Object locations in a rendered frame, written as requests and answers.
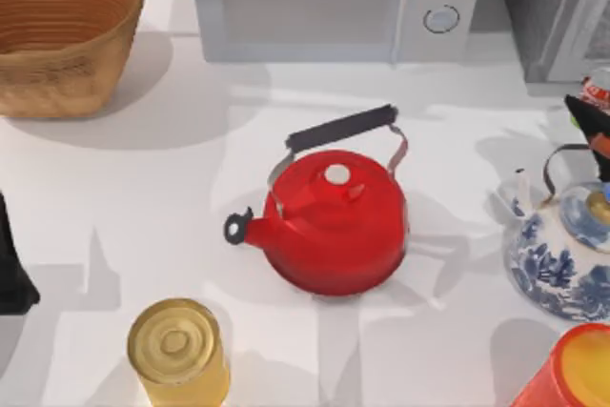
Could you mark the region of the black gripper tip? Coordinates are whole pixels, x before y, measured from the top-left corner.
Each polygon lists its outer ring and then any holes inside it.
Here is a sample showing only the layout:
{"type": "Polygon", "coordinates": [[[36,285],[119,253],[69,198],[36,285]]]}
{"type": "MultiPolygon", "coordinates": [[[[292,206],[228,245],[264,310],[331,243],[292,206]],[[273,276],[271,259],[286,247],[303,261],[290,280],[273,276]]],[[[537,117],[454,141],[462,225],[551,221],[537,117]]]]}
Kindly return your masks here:
{"type": "Polygon", "coordinates": [[[599,167],[600,181],[610,183],[610,114],[573,95],[566,95],[564,104],[593,152],[599,167]]]}
{"type": "Polygon", "coordinates": [[[25,315],[40,294],[16,252],[4,195],[0,192],[0,315],[25,315]]]}

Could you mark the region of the yellow can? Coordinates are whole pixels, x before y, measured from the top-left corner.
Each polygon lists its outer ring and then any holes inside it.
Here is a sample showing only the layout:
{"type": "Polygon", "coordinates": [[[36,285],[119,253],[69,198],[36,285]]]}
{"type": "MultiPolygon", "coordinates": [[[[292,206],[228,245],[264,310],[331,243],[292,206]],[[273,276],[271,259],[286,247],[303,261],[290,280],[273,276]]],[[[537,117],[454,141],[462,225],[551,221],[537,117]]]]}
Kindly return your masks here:
{"type": "Polygon", "coordinates": [[[127,355],[152,407],[221,407],[229,392],[219,324],[190,298],[144,310],[130,328],[127,355]]]}

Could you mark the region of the microwave knob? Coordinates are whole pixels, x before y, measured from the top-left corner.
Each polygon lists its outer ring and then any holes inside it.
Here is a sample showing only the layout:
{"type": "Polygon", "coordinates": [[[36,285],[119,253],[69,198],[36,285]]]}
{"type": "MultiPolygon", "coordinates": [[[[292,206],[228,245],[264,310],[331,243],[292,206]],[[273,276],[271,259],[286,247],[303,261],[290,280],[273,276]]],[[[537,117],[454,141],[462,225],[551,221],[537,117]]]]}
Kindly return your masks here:
{"type": "Polygon", "coordinates": [[[454,30],[460,22],[459,11],[450,5],[428,10],[423,16],[424,28],[433,34],[444,34],[454,30]]]}

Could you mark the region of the blue and white teapot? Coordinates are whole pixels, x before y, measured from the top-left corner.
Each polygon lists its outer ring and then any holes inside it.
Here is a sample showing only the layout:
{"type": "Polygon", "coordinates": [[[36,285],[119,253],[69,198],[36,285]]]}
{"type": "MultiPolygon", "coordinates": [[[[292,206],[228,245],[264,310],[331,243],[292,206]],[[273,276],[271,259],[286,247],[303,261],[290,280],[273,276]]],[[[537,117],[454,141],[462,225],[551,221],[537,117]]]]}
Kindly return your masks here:
{"type": "Polygon", "coordinates": [[[529,175],[516,170],[506,202],[518,227],[505,260],[516,287],[542,310],[610,323],[610,184],[577,182],[560,192],[550,174],[554,156],[587,149],[564,144],[547,157],[542,179],[548,195],[538,204],[529,175]]]}

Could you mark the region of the red and white can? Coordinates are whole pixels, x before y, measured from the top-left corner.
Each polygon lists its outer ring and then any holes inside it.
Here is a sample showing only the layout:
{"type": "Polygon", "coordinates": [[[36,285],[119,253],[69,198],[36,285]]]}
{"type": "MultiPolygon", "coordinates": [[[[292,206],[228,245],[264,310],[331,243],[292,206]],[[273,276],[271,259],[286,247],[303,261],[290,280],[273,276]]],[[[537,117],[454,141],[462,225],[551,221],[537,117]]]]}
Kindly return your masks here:
{"type": "Polygon", "coordinates": [[[610,114],[610,66],[594,69],[583,79],[579,99],[610,114]]]}

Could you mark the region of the orange cup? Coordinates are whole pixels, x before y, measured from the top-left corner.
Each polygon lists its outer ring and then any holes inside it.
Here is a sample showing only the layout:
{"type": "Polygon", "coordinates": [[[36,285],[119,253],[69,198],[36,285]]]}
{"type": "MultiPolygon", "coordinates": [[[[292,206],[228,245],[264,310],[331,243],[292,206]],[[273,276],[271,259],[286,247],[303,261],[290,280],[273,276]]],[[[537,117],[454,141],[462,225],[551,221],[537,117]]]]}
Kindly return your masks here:
{"type": "Polygon", "coordinates": [[[610,407],[610,325],[566,332],[510,407],[610,407]]]}

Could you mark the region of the pale microwave oven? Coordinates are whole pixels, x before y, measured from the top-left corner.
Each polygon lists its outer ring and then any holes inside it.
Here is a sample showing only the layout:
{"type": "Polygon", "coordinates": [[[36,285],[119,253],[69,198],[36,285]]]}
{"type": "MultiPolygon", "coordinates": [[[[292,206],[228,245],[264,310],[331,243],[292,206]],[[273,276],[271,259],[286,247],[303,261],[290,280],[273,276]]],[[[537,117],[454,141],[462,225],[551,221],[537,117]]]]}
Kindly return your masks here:
{"type": "MultiPolygon", "coordinates": [[[[398,0],[194,1],[210,62],[390,63],[398,0]]],[[[398,65],[459,60],[476,2],[407,0],[398,65]],[[458,26],[428,32],[424,14],[443,5],[459,11],[458,26]]]]}

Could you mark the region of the woven wicker basket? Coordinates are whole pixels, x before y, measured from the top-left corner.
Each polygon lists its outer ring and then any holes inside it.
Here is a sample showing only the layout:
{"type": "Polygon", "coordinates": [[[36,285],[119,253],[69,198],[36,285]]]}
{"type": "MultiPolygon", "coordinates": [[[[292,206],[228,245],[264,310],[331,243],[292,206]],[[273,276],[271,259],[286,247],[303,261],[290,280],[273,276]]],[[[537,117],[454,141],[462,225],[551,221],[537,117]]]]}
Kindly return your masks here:
{"type": "Polygon", "coordinates": [[[91,115],[111,99],[144,0],[0,0],[0,116],[91,115]]]}

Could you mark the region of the red kettle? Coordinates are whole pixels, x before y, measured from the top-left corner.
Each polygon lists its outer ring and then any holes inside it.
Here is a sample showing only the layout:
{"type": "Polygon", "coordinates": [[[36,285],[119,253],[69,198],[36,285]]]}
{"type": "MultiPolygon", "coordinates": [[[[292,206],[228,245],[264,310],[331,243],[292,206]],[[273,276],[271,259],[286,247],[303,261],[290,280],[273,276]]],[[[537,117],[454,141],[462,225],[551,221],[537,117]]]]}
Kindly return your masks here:
{"type": "Polygon", "coordinates": [[[226,241],[261,249],[284,279],[312,294],[357,295],[383,283],[404,259],[410,230],[396,179],[408,140],[397,116],[385,105],[291,133],[268,177],[262,216],[229,215],[226,241]],[[400,139],[385,166],[327,147],[383,127],[400,139]]]}

